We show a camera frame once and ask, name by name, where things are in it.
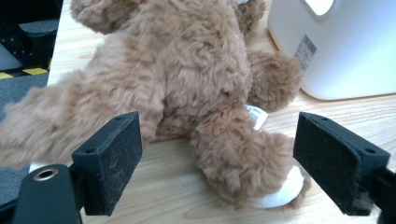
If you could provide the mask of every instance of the barcode sticker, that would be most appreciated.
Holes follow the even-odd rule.
[[[248,110],[249,115],[256,120],[256,125],[254,126],[254,130],[259,130],[260,127],[264,124],[265,120],[268,117],[268,114],[263,110],[254,105],[245,105]]]
[[[300,67],[303,71],[305,71],[311,61],[314,58],[314,55],[317,53],[318,48],[312,42],[308,35],[304,35],[303,39],[300,41],[300,45],[297,48],[294,57],[298,59]]]

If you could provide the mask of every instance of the black floor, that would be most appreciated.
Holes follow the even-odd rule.
[[[48,77],[44,74],[0,79],[0,121],[5,117],[3,109],[7,103],[18,102],[32,87],[46,86]],[[28,171],[28,164],[19,171],[0,168],[0,205],[18,197],[21,180]]]

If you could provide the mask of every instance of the fluffy fur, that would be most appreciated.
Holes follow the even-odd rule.
[[[247,52],[263,11],[261,0],[74,0],[77,21],[112,34],[85,68],[7,107],[0,164],[69,161],[108,120],[137,110],[144,147],[189,137],[225,204],[278,191],[295,164],[293,139],[254,131],[244,104],[281,109],[302,73],[280,54]]]

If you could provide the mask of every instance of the screw hole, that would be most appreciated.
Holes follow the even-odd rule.
[[[59,170],[57,169],[48,169],[44,170],[38,174],[35,175],[34,180],[35,181],[44,181],[53,178],[59,173]]]
[[[87,153],[87,154],[94,153],[95,151],[96,151],[96,149],[93,148],[93,147],[90,147],[90,148],[85,149],[85,153]]]
[[[371,153],[371,154],[375,154],[375,151],[373,149],[370,148],[365,148],[364,151]]]

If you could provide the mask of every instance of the teddy bear leg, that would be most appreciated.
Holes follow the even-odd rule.
[[[143,146],[155,139],[163,115],[160,87],[146,83],[124,89],[88,83],[84,75],[91,72],[67,74],[70,78],[59,84],[31,90],[20,102],[7,106],[0,124],[1,166],[68,163],[72,152],[110,119],[133,111],[139,112]]]
[[[234,0],[237,8],[234,9],[238,18],[239,29],[245,38],[251,37],[259,20],[264,15],[265,3],[263,0]]]
[[[253,126],[254,121],[243,105],[219,106],[202,119],[191,135],[198,167],[208,184],[225,205],[235,208],[273,207],[262,204],[262,199],[279,192],[297,164],[292,157],[292,138],[255,131]],[[300,201],[309,189],[308,182],[302,181],[297,195],[286,205],[275,206]]]
[[[249,50],[247,57],[253,77],[247,100],[266,112],[288,105],[297,95],[303,79],[297,61],[279,52],[270,54]]]

